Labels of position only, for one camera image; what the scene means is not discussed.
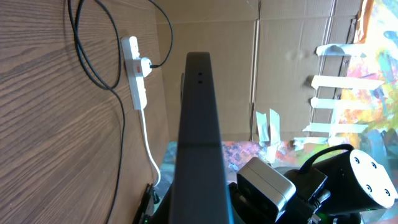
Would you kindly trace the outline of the Samsung Galaxy smartphone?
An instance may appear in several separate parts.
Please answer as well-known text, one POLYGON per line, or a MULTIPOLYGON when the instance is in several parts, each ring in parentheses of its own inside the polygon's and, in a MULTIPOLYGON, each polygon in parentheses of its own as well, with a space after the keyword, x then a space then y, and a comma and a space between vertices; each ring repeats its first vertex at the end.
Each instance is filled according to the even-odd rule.
POLYGON ((170 222, 233 222, 208 52, 186 57, 170 222))

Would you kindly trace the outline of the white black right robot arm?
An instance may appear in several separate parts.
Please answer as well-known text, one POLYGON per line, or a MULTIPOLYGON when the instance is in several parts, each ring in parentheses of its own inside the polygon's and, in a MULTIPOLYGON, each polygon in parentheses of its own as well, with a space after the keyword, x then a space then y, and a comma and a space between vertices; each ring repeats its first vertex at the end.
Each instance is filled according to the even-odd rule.
POLYGON ((285 172, 253 157, 236 176, 229 184, 236 223, 362 223, 361 212, 397 202, 384 166, 350 144, 285 172))

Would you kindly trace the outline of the white charger plug adapter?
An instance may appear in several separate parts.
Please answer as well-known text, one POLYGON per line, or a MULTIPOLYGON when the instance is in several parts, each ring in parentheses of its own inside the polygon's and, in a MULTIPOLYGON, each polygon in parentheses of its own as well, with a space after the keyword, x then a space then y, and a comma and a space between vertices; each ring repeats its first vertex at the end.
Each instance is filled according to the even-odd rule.
POLYGON ((133 70, 136 77, 147 77, 151 71, 152 62, 149 58, 135 58, 132 60, 133 70))

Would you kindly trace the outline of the white power strip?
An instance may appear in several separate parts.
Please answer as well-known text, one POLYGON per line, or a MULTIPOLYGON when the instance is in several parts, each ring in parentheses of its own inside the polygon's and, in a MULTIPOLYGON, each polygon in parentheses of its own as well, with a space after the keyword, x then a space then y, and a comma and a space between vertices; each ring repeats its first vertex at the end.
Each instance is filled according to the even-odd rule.
POLYGON ((143 77, 136 77, 133 70, 132 60, 140 57, 137 38, 135 36, 123 37, 121 39, 124 64, 127 72, 129 86, 135 110, 143 110, 147 105, 146 88, 143 77))

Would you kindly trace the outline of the cardboard wall panel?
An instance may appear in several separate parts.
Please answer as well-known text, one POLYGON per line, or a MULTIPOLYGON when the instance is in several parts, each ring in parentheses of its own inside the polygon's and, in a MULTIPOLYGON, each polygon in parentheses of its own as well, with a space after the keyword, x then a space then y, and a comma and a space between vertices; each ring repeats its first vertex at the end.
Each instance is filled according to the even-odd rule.
POLYGON ((283 140, 309 135, 310 123, 329 123, 330 109, 310 100, 336 98, 313 88, 315 75, 343 76, 347 60, 319 56, 318 46, 351 40, 358 0, 162 0, 156 13, 171 140, 178 137, 180 84, 189 52, 211 56, 220 129, 225 141, 257 138, 256 113, 280 116, 283 140))

